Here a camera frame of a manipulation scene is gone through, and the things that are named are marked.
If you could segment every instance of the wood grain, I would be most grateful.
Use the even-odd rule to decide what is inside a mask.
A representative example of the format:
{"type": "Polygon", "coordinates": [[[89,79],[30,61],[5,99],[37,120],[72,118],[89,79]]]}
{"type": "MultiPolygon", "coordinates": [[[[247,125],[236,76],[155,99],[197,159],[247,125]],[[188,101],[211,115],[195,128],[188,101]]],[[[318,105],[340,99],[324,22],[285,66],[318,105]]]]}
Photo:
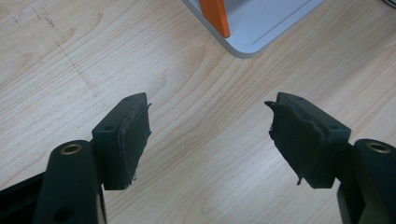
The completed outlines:
{"type": "Polygon", "coordinates": [[[0,189],[145,91],[152,136],[133,185],[106,192],[110,223],[340,223],[338,183],[296,187],[262,102],[300,95],[351,143],[396,145],[395,21],[379,0],[326,1],[240,60],[177,0],[0,1],[0,189]]]}

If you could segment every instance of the white plastic base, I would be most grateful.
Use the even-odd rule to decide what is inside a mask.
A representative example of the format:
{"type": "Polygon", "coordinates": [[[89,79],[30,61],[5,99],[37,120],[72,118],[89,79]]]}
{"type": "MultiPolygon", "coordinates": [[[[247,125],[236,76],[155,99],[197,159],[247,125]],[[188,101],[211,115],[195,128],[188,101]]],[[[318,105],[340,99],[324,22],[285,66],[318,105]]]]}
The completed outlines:
{"type": "Polygon", "coordinates": [[[231,31],[228,38],[203,16],[199,0],[182,1],[233,56],[250,58],[324,0],[224,0],[231,31]]]}

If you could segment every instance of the orange clip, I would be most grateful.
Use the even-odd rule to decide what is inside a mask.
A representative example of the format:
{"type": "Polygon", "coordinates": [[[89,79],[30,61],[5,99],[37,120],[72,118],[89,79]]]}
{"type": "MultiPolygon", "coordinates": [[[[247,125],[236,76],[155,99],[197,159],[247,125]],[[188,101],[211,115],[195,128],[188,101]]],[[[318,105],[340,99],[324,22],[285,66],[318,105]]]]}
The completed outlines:
{"type": "Polygon", "coordinates": [[[227,38],[230,36],[224,0],[199,0],[204,16],[212,23],[219,33],[227,38]]]}

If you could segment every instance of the rubber jaw pad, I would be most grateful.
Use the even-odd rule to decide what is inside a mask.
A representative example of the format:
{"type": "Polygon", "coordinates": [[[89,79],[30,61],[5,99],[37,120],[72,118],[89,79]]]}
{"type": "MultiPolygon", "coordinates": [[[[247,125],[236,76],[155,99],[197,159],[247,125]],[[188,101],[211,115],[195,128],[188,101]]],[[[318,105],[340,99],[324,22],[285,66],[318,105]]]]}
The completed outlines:
{"type": "Polygon", "coordinates": [[[92,130],[92,144],[105,189],[126,189],[149,135],[149,106],[145,93],[124,98],[92,130]]]}
{"type": "Polygon", "coordinates": [[[314,189],[328,189],[335,179],[337,151],[347,146],[350,129],[305,99],[280,92],[269,132],[275,145],[299,179],[314,189]]]}

